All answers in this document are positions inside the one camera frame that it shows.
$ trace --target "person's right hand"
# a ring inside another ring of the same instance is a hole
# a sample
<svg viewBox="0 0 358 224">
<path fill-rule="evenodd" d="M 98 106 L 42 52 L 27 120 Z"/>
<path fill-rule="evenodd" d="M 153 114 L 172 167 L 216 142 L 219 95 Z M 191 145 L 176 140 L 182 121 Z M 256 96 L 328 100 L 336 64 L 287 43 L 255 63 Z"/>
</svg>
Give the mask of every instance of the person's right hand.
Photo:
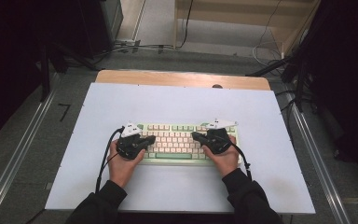
<svg viewBox="0 0 358 224">
<path fill-rule="evenodd" d="M 229 139 L 232 143 L 237 143 L 235 137 L 230 136 Z M 214 162 L 222 177 L 225 177 L 238 168 L 238 157 L 240 153 L 238 153 L 234 146 L 229 147 L 227 151 L 217 155 L 214 155 L 207 146 L 202 146 L 202 149 L 205 155 Z"/>
</svg>

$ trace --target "white table surface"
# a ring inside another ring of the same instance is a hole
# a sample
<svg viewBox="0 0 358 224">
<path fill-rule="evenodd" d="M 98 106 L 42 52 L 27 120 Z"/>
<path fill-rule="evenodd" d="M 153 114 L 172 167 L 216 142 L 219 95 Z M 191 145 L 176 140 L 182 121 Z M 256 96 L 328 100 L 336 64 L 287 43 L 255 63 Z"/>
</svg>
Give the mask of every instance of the white table surface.
<svg viewBox="0 0 358 224">
<path fill-rule="evenodd" d="M 315 213 L 272 91 L 106 83 L 90 85 L 46 209 L 74 209 L 95 190 L 107 140 L 129 120 L 201 124 L 215 118 L 239 123 L 241 149 L 272 209 L 280 214 Z M 106 168 L 102 185 L 107 178 Z M 233 211 L 213 166 L 138 165 L 125 190 L 121 211 Z"/>
</svg>

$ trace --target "black cloth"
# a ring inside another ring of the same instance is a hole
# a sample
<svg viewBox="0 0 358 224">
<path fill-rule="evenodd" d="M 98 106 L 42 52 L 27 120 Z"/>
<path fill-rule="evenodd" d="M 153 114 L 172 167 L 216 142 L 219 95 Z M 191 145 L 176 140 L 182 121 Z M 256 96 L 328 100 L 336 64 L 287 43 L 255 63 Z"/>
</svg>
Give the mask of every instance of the black cloth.
<svg viewBox="0 0 358 224">
<path fill-rule="evenodd" d="M 236 223 L 282 224 L 282 220 L 270 207 L 264 190 L 248 179 L 241 169 L 223 178 L 228 191 L 228 201 L 234 207 Z M 112 181 L 97 194 L 91 193 L 66 220 L 74 223 L 115 223 L 117 209 L 127 193 Z"/>
</svg>

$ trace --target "key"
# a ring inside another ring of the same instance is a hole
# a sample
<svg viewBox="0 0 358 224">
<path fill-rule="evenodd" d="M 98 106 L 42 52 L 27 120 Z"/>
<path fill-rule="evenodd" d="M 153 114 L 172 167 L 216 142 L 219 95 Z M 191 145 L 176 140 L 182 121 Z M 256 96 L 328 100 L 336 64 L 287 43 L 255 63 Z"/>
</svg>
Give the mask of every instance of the key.
<svg viewBox="0 0 358 224">
<path fill-rule="evenodd" d="M 191 160 L 191 154 L 180 153 L 158 153 L 156 154 L 157 159 L 170 159 L 170 160 Z"/>
</svg>

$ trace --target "mechanical keyboard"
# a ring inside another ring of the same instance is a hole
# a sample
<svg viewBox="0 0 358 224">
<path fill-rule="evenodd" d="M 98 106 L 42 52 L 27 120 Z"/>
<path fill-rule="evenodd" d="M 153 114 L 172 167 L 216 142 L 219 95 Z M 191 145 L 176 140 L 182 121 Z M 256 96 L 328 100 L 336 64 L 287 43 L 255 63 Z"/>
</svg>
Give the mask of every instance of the mechanical keyboard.
<svg viewBox="0 0 358 224">
<path fill-rule="evenodd" d="M 192 132 L 206 133 L 205 125 L 140 123 L 141 136 L 156 136 L 155 144 L 149 146 L 140 164 L 156 165 L 213 165 L 199 142 L 193 140 Z M 226 128 L 227 133 L 237 138 L 237 127 Z"/>
</svg>

